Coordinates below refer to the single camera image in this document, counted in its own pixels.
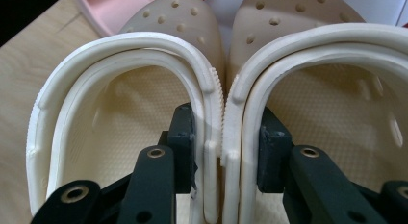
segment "wood surface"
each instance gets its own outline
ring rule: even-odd
[[[39,90],[69,53],[98,38],[73,0],[60,0],[0,48],[0,223],[32,218],[25,148]]]

